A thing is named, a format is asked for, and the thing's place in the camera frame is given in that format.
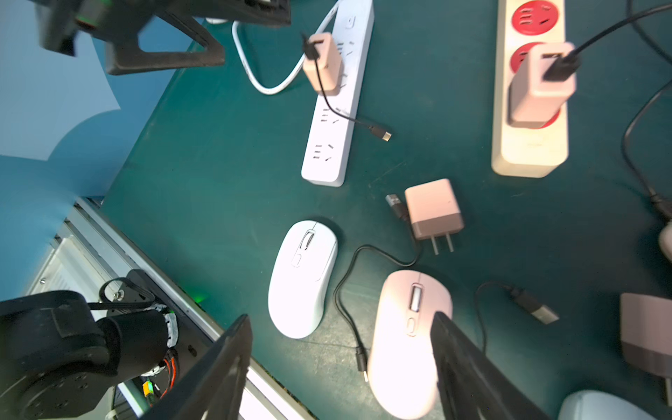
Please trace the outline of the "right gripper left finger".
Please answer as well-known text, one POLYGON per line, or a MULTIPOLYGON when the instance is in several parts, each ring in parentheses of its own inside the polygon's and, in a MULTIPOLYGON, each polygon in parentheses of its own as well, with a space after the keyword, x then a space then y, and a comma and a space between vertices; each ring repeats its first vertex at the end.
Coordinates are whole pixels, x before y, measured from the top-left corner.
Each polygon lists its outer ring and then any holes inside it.
POLYGON ((250 317, 243 314, 143 418, 239 418, 252 342, 250 317))

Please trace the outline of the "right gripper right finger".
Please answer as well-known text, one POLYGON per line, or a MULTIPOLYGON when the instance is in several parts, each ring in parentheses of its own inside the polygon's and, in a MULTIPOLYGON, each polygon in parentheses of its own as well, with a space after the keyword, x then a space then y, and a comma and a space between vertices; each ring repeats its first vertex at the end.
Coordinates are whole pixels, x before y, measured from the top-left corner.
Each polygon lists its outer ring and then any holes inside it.
POLYGON ((550 419, 446 314, 434 314, 430 331, 446 419, 550 419))

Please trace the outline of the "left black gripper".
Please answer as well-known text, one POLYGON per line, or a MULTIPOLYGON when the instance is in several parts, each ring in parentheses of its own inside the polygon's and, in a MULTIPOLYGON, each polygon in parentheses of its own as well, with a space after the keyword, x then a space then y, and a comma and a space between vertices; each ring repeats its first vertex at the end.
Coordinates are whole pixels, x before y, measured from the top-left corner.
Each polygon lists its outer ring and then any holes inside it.
POLYGON ((222 44, 206 19, 285 27, 288 1, 37 1, 40 45, 74 56, 75 41, 87 34, 105 45, 106 71, 133 75, 224 65, 222 44))

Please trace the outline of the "pink wireless mouse front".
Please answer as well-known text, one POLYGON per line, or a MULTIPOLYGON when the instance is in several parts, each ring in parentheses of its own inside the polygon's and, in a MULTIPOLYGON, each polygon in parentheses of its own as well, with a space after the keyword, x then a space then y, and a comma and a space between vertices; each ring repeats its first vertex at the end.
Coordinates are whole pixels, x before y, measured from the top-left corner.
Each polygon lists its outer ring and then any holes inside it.
POLYGON ((430 331, 437 312, 453 316, 453 300, 435 278, 404 269, 385 280, 367 375, 377 402, 396 418, 422 418, 436 402, 438 374, 430 331))

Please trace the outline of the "light blue wireless mouse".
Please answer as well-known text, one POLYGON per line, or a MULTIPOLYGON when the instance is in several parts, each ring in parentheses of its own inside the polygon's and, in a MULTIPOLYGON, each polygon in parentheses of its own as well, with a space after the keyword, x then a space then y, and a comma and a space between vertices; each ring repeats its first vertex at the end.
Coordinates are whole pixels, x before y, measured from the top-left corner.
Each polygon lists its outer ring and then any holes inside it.
POLYGON ((582 390, 565 398, 558 420, 655 420, 655 418, 616 395, 582 390))

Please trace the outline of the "light green wireless mouse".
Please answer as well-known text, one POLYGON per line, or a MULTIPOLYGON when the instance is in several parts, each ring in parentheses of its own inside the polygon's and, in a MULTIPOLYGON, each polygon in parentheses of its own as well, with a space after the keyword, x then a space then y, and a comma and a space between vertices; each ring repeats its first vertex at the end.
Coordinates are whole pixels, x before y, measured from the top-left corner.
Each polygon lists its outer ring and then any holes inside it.
POLYGON ((316 220, 301 220, 287 232, 268 294, 269 316, 284 336, 304 339, 319 326, 337 253, 336 235, 316 220))

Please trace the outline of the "pink USB charger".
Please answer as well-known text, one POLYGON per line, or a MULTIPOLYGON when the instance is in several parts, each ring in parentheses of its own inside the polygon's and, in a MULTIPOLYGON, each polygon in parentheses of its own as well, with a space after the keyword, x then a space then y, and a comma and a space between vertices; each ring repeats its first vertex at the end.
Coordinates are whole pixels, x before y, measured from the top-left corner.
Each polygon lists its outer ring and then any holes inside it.
POLYGON ((337 96, 341 90, 344 65, 331 33, 317 33, 304 38, 303 71, 314 90, 337 96))
POLYGON ((460 207, 448 178, 409 187, 404 196, 411 218, 411 228, 418 241, 429 239, 434 253, 439 253, 436 238, 444 236, 454 251, 451 235, 465 227, 460 207))

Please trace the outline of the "pink USB charger plug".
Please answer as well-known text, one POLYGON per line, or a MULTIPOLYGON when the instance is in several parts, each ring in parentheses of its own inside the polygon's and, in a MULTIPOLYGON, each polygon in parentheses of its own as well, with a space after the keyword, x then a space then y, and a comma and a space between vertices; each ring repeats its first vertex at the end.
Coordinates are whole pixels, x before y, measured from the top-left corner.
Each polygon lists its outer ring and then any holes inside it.
POLYGON ((625 360, 664 381, 664 400, 671 406, 671 300, 623 293, 621 348, 625 360))

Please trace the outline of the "white power strip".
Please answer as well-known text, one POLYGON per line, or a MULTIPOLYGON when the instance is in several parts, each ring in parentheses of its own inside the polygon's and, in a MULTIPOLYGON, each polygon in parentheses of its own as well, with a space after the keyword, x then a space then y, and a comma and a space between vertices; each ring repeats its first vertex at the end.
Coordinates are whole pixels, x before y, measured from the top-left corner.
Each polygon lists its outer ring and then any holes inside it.
POLYGON ((319 96, 306 145, 301 176, 315 185, 340 187, 346 178, 355 123, 329 110, 355 117, 373 26, 371 1, 341 1, 335 12, 332 37, 344 65, 341 90, 337 96, 319 96))

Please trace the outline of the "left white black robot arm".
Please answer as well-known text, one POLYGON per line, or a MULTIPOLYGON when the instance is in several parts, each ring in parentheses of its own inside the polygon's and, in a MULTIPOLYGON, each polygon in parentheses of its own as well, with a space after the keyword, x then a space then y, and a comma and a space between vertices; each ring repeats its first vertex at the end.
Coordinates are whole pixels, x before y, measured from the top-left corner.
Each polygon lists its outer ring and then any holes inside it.
MULTIPOLYGON (((286 1, 38 1, 38 37, 45 49, 75 54, 78 34, 107 47, 108 73, 132 75, 219 67, 223 46, 203 18, 288 26, 286 1)), ((145 289, 146 273, 131 271, 129 301, 101 294, 88 302, 71 290, 43 292, 1 304, 1 416, 76 418, 105 393, 158 366, 168 390, 150 419, 238 417, 253 341, 250 318, 239 317, 196 362, 175 350, 191 320, 145 289)))

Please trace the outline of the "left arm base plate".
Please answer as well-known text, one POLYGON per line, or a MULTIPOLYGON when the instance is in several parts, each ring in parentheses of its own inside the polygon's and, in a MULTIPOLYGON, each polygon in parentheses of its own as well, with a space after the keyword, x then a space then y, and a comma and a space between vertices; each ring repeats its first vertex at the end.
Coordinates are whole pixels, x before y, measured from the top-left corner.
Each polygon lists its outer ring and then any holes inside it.
POLYGON ((97 324, 110 347, 103 373, 108 387, 148 377, 159 385, 153 390, 161 397, 213 344, 195 322, 192 308, 183 307, 142 269, 108 280, 90 307, 106 313, 97 324))

